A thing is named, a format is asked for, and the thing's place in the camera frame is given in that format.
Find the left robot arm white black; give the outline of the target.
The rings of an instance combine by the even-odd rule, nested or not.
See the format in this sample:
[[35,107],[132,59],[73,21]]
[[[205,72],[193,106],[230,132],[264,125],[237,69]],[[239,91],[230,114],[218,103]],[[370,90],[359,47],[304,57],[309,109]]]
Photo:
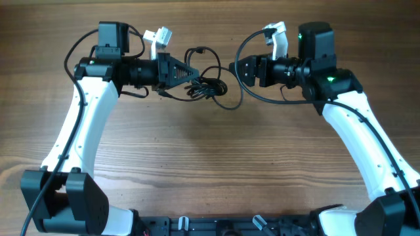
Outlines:
[[117,208],[94,180],[96,151],[106,120],[123,87],[164,92],[197,78],[196,69],[164,52],[145,60],[129,54],[137,31],[122,22],[101,22],[98,43],[68,75],[72,102],[58,138],[38,170],[23,173],[20,189],[29,208],[22,226],[43,233],[150,235],[138,212]]

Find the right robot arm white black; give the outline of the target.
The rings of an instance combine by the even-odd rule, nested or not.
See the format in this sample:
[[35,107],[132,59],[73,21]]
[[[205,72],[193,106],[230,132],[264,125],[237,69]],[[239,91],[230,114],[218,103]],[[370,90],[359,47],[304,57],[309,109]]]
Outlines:
[[375,118],[362,84],[349,69],[337,67],[335,37],[327,22],[299,26],[298,55],[287,53],[283,22],[261,34],[269,54],[236,55],[230,71],[240,87],[281,84],[300,87],[302,102],[314,106],[339,135],[362,176],[369,205],[349,210],[331,205],[313,210],[302,232],[308,235],[418,235],[419,173],[399,154]]

